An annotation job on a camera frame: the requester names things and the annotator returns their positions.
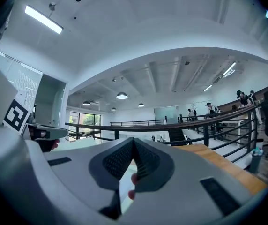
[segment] black metal railing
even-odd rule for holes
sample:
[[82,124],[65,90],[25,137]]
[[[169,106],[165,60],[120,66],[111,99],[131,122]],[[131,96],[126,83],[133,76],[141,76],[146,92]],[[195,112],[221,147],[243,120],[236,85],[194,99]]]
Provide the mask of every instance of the black metal railing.
[[[238,129],[246,130],[246,133],[243,135],[238,134],[232,134],[237,136],[237,138],[233,140],[229,140],[229,142],[226,142],[224,144],[221,144],[219,146],[213,147],[212,150],[217,150],[219,148],[223,148],[225,146],[228,146],[232,143],[239,144],[239,147],[235,149],[234,151],[231,151],[225,155],[224,157],[227,157],[243,148],[246,149],[246,153],[241,155],[240,157],[234,159],[232,162],[236,162],[237,160],[243,158],[246,156],[252,148],[255,148],[256,146],[256,139],[257,139],[257,119],[256,119],[256,112],[255,112],[255,106],[250,106],[242,109],[238,109],[235,111],[229,111],[229,112],[221,112],[216,114],[210,114],[210,118],[206,118],[203,120],[193,120],[190,122],[183,122],[183,123],[176,123],[176,124],[166,124],[166,125],[134,125],[134,126],[89,126],[89,125],[81,125],[81,124],[72,124],[72,123],[66,123],[68,126],[74,126],[76,127],[77,132],[79,133],[79,128],[89,128],[89,129],[96,129],[96,130],[107,130],[107,131],[114,131],[114,139],[119,138],[119,132],[120,131],[130,131],[130,132],[151,132],[151,131],[169,131],[173,129],[195,129],[197,132],[203,133],[203,137],[196,138],[196,139],[189,139],[189,140],[183,140],[183,141],[173,141],[173,142],[163,142],[164,144],[170,144],[178,145],[178,144],[188,144],[192,142],[198,142],[203,141],[203,143],[206,146],[209,146],[210,139],[216,139],[218,136],[226,135],[226,134],[232,134],[233,131]],[[227,121],[237,121],[237,123],[243,123],[237,127],[230,127],[230,126],[222,126],[224,128],[230,128],[227,131],[217,131],[217,128],[221,127],[220,124],[227,123]],[[106,140],[106,141],[112,141],[113,139],[109,138],[102,138],[102,137],[96,137],[93,135],[89,135],[87,133],[82,133],[84,136],[91,136],[97,139]],[[247,142],[238,142],[242,138],[247,138]]]
[[148,121],[131,121],[131,122],[110,122],[111,126],[132,127],[132,126],[153,126],[164,125],[164,120],[148,120]]

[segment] window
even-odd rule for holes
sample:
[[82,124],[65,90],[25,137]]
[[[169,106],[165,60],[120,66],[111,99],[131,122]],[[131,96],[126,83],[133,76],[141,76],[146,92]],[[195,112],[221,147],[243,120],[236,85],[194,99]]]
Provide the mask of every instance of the window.
[[[101,125],[101,115],[88,114],[88,113],[80,113],[80,112],[70,112],[69,115],[69,123],[75,124],[83,124],[83,125],[91,125],[91,126],[100,126]],[[76,127],[69,127],[69,130],[76,132]],[[88,135],[93,135],[97,137],[101,137],[101,131],[90,128],[79,128],[80,133],[85,133]],[[80,139],[86,138],[83,134],[79,135]],[[97,144],[101,143],[101,139],[95,139]]]

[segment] white ceiling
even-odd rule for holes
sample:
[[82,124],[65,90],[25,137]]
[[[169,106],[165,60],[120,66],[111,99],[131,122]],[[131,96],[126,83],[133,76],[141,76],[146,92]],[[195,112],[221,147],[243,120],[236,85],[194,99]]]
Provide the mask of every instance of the white ceiling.
[[[52,13],[51,18],[64,27],[60,35],[24,13],[25,6],[31,5],[45,15],[49,15],[51,13],[48,8],[50,2],[56,3],[56,11]],[[119,91],[126,92],[132,101],[136,101],[136,98],[141,96],[178,93],[184,90],[201,93],[232,62],[238,62],[235,69],[243,72],[244,66],[251,64],[252,57],[227,51],[197,53],[198,50],[195,49],[189,52],[178,52],[177,55],[163,56],[158,53],[147,62],[133,60],[130,66],[118,67],[117,65],[122,62],[117,61],[113,64],[115,68],[104,68],[92,73],[89,68],[93,64],[92,54],[98,57],[102,53],[107,53],[106,48],[117,47],[114,43],[116,34],[121,35],[123,32],[127,34],[131,28],[148,22],[154,24],[155,29],[162,26],[159,18],[164,17],[168,19],[167,25],[164,24],[164,26],[170,26],[172,31],[162,36],[172,38],[177,37],[182,30],[188,29],[186,27],[182,27],[181,31],[175,29],[174,23],[177,23],[179,19],[192,21],[195,18],[201,18],[204,21],[230,28],[229,31],[238,29],[255,43],[263,40],[268,31],[268,20],[264,15],[264,8],[256,0],[83,0],[81,2],[17,0],[4,40],[14,38],[28,48],[56,61],[58,68],[52,71],[47,70],[49,62],[45,64],[42,61],[39,62],[40,65],[43,64],[40,69],[43,72],[45,69],[48,75],[56,72],[57,77],[63,81],[70,80],[71,83],[75,80],[80,81],[74,85],[77,89],[74,89],[73,91],[76,92],[70,95],[69,105],[80,106],[81,101],[86,99],[118,105],[118,102],[122,103],[115,98]],[[160,41],[160,37],[155,32],[154,36]],[[132,38],[129,43],[139,46],[143,39],[141,37]],[[111,41],[111,44],[103,46],[105,49],[99,49],[108,41]],[[1,43],[0,46],[0,50],[9,55],[13,52],[18,53],[5,43]],[[122,58],[132,52],[123,45],[118,50],[121,54],[123,53],[120,55]],[[109,58],[110,53],[102,60],[104,67]],[[124,61],[131,59],[135,57],[127,57]],[[190,62],[188,66],[184,65],[186,61]],[[116,82],[112,82],[113,77],[116,77]]]

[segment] person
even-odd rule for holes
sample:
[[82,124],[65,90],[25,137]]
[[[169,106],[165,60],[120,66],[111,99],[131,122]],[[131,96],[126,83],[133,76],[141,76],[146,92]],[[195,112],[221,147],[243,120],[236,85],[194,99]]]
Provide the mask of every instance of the person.
[[193,121],[193,120],[194,120],[194,119],[193,119],[193,117],[194,117],[194,112],[191,111],[190,108],[188,109],[188,116],[189,116],[189,120],[190,120],[190,121]]
[[[253,89],[251,90],[251,93],[250,93],[250,96],[249,97],[250,97],[250,99],[253,100],[253,104],[255,104],[255,105],[258,105],[259,104],[259,102],[256,99],[256,96],[255,96],[255,93],[254,93],[254,90]],[[263,122],[261,120],[261,114],[260,114],[259,108],[256,107],[255,111],[256,111],[256,116],[257,116],[257,120],[258,120],[259,124],[262,124]]]
[[238,90],[236,94],[237,94],[237,98],[240,99],[241,107],[249,107],[252,105],[251,100],[249,99],[248,95],[244,94],[244,92]]
[[208,107],[208,113],[207,114],[213,114],[213,113],[218,113],[218,108],[216,106],[213,106],[211,103],[206,103],[206,105]]

